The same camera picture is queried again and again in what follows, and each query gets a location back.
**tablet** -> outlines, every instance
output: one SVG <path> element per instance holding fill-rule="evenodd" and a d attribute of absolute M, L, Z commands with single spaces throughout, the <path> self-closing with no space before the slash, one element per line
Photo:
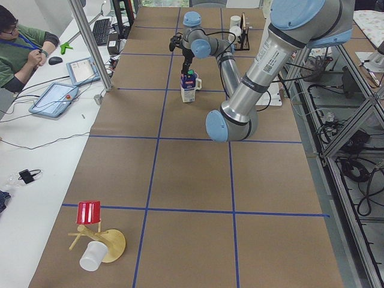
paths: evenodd
<path fill-rule="evenodd" d="M 77 86 L 52 83 L 28 111 L 33 115 L 56 118 L 72 103 L 78 92 Z"/>
<path fill-rule="evenodd" d="M 67 68 L 72 84 L 75 86 L 82 86 L 100 79 L 92 57 L 69 62 Z"/>

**wooden base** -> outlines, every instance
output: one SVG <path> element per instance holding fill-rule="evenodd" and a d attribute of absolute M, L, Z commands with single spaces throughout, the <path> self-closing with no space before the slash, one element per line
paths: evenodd
<path fill-rule="evenodd" d="M 124 252 L 127 244 L 124 234 L 116 229 L 109 229 L 102 237 L 108 240 L 112 246 L 108 246 L 108 253 L 103 259 L 103 263 L 110 263 L 117 260 Z"/>

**glasses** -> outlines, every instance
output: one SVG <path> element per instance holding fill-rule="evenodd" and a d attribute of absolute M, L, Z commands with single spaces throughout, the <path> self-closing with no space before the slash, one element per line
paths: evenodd
<path fill-rule="evenodd" d="M 2 33 L 13 35 L 14 30 L 17 29 L 18 27 L 19 27 L 19 20 L 17 19 L 16 22 L 14 23 L 14 28 L 12 29 L 11 32 L 2 31 Z"/>

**black hair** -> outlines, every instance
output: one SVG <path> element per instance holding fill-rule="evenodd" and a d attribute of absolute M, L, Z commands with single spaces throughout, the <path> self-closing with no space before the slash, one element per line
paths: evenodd
<path fill-rule="evenodd" d="M 16 18 L 8 9 L 0 5 L 0 31 L 4 31 L 16 23 Z"/>

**black mouse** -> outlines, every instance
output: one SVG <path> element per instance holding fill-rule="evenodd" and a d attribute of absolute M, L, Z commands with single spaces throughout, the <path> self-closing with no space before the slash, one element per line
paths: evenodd
<path fill-rule="evenodd" d="M 57 57 L 57 56 L 51 57 L 48 60 L 49 65 L 55 65 L 55 64 L 58 64 L 58 63 L 61 63 L 61 62 L 62 62 L 62 58 L 61 57 Z"/>

